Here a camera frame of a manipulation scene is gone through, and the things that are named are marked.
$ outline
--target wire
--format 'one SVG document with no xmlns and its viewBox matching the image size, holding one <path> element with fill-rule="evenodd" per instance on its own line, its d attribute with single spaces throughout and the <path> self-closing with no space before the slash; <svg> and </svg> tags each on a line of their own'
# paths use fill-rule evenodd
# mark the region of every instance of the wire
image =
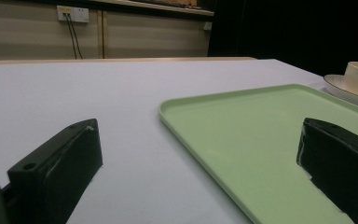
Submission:
<svg viewBox="0 0 358 224">
<path fill-rule="evenodd" d="M 76 35 L 75 27 L 74 27 L 74 25 L 72 24 L 72 19 L 71 19 L 71 17 L 69 17 L 69 22 L 71 22 L 72 30 L 74 31 L 75 40 L 76 40 L 76 44 L 77 44 L 77 51 L 79 52 L 80 58 L 83 59 L 83 55 L 81 55 L 81 51 L 80 51 L 80 47 L 79 47 L 79 42 L 77 41 L 77 35 Z"/>
<path fill-rule="evenodd" d="M 74 36 L 72 35 L 71 24 L 69 23 L 68 14 L 67 14 L 67 13 L 63 13 L 63 16 L 65 16 L 66 22 L 68 23 L 69 33 L 71 33 L 71 38 L 72 38 L 72 46 L 74 47 L 75 59 L 77 59 L 77 54 L 76 54 L 76 49 L 75 49 L 75 42 L 74 42 Z"/>
</svg>

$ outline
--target beige wall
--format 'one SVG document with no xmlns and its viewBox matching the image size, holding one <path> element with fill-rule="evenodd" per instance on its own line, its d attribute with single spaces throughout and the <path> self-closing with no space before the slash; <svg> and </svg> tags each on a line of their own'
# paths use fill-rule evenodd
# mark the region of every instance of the beige wall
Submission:
<svg viewBox="0 0 358 224">
<path fill-rule="evenodd" d="M 105 12 L 105 57 L 202 57 L 209 33 L 204 22 Z M 102 58 L 96 10 L 90 23 L 75 23 L 83 56 Z M 53 5 L 0 1 L 0 60 L 74 59 L 66 22 L 58 21 Z"/>
</svg>

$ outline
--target tabletop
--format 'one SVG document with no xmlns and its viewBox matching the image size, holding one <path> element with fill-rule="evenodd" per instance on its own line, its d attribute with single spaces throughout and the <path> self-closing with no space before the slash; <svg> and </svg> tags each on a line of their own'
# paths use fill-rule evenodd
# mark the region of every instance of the tabletop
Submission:
<svg viewBox="0 0 358 224">
<path fill-rule="evenodd" d="M 98 120 L 103 167 L 68 223 L 251 223 L 158 118 L 169 99 L 324 80 L 277 60 L 0 65 L 0 186 L 66 126 Z"/>
</svg>

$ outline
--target white plate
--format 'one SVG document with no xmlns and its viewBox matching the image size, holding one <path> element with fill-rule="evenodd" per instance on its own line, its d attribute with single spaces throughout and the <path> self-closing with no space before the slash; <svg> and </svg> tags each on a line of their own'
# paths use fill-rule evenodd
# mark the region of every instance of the white plate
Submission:
<svg viewBox="0 0 358 224">
<path fill-rule="evenodd" d="M 344 86 L 344 76 L 342 75 L 327 75 L 324 76 L 324 81 L 326 84 L 326 88 L 333 95 L 351 102 L 355 105 L 358 105 L 358 95 L 352 93 L 348 90 L 345 90 Z"/>
</svg>

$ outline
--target light green tray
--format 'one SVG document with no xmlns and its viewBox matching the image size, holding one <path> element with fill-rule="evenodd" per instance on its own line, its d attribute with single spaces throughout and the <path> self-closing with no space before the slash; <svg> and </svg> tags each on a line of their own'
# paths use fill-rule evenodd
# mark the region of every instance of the light green tray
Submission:
<svg viewBox="0 0 358 224">
<path fill-rule="evenodd" d="M 162 121 L 254 223 L 352 223 L 296 164 L 304 118 L 358 134 L 358 106 L 300 85 L 174 99 Z"/>
</svg>

